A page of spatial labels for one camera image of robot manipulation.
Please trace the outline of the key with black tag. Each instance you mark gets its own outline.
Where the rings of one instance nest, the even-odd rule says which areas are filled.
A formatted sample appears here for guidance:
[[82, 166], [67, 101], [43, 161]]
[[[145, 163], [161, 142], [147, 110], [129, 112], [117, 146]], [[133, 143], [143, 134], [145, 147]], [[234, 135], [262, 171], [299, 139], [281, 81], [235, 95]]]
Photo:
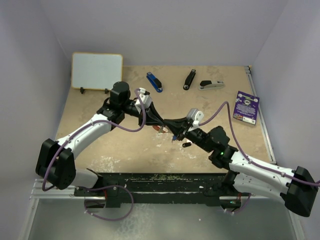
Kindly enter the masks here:
[[188, 147], [190, 147], [191, 145], [192, 145], [192, 142], [185, 142], [185, 143], [182, 144], [182, 147], [183, 147], [183, 148], [188, 148]]

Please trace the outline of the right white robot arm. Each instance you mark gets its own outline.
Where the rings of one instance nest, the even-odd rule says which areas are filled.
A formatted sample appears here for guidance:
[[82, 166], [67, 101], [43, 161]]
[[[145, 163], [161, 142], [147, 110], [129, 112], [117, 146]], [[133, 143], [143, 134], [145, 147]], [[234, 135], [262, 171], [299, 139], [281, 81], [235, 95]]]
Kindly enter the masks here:
[[255, 194], [280, 201], [299, 216], [311, 215], [319, 184], [306, 168], [281, 167], [246, 155], [239, 147], [229, 145], [230, 138], [222, 126], [205, 132], [186, 117], [165, 119], [164, 125], [177, 140], [188, 139], [210, 154], [213, 165], [228, 171], [230, 177], [222, 183], [226, 195]]

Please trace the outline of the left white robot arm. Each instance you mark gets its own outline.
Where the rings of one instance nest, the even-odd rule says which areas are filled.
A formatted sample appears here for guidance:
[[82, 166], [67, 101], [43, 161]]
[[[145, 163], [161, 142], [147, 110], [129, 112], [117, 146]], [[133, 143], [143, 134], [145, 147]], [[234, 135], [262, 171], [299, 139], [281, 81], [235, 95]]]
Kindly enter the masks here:
[[144, 126], [164, 126], [150, 93], [144, 88], [137, 88], [134, 92], [136, 97], [131, 99], [129, 84], [116, 82], [109, 97], [88, 122], [65, 137], [58, 140], [49, 138], [42, 143], [35, 172], [43, 178], [44, 192], [50, 190], [46, 186], [50, 183], [51, 188], [81, 187], [91, 196], [98, 196], [103, 191], [103, 179], [93, 170], [76, 169], [75, 160], [80, 153], [115, 128], [126, 131], [127, 128], [120, 125], [125, 115], [138, 118], [136, 132]]

